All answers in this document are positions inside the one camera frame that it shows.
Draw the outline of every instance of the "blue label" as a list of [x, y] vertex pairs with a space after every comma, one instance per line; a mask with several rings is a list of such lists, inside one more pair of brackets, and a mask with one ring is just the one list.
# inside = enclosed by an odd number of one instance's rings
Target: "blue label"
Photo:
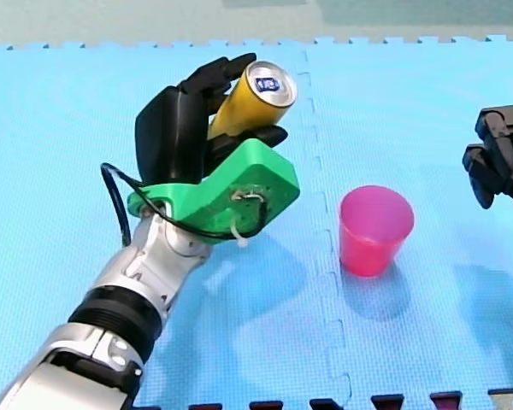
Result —
[[280, 88], [280, 82], [271, 77], [264, 79], [255, 79], [256, 89], [258, 92], [277, 91]]

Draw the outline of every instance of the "gray floor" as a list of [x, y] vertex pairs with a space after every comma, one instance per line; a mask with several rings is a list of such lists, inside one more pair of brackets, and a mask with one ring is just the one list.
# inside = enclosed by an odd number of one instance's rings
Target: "gray floor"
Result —
[[14, 47], [487, 34], [513, 38], [513, 0], [0, 0], [0, 44]]

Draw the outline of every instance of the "pink plastic cup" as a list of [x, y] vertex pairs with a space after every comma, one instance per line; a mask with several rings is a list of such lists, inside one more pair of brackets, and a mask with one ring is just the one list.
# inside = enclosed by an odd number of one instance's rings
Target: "pink plastic cup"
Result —
[[412, 207], [397, 192], [375, 185], [356, 188], [340, 205], [340, 262], [354, 275], [378, 276], [413, 227]]

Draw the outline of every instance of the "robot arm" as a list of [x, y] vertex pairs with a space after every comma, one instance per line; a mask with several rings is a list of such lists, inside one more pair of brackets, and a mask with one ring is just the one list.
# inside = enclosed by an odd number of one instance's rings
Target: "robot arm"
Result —
[[496, 195], [513, 198], [513, 105], [482, 109], [475, 132], [483, 144], [466, 148], [463, 166], [477, 201], [489, 209]]
[[[292, 165], [272, 151], [287, 136], [282, 128], [208, 140], [209, 115], [255, 59], [223, 57], [202, 66], [141, 111], [135, 138], [142, 181], [101, 166], [123, 247], [3, 391], [0, 410], [133, 410], [144, 365], [186, 276], [214, 244], [239, 235], [225, 232], [230, 220], [244, 220], [247, 236], [256, 235], [298, 197]], [[134, 191], [127, 201], [140, 218], [133, 239], [113, 174]], [[256, 207], [238, 203], [255, 198]]]

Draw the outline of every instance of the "silver robot arm segment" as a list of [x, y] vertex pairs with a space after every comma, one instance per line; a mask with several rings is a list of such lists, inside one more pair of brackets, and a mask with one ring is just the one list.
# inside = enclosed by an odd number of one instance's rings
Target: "silver robot arm segment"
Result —
[[132, 410], [175, 297], [210, 253], [197, 237], [145, 215], [132, 244], [0, 395], [0, 410]]

